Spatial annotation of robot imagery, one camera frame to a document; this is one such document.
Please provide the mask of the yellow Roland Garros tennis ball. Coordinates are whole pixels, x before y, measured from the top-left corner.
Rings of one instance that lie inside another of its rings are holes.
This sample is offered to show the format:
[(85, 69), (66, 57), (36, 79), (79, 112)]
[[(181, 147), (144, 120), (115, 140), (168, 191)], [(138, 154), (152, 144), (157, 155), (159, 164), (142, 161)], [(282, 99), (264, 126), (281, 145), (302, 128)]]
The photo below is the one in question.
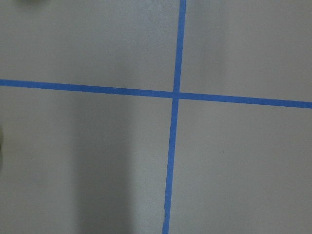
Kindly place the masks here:
[(41, 0), (20, 0), (20, 4), (31, 6), (31, 5), (37, 5), (41, 3)]

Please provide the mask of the yellow Wilson tennis ball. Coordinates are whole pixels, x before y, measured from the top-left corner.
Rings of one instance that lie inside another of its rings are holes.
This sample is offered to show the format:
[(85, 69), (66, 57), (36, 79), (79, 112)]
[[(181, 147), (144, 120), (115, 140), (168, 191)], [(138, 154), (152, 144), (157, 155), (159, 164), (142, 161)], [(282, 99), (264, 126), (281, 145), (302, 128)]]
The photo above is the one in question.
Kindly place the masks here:
[(2, 128), (0, 128), (0, 170), (2, 169), (3, 165), (2, 147), (3, 147), (3, 131)]

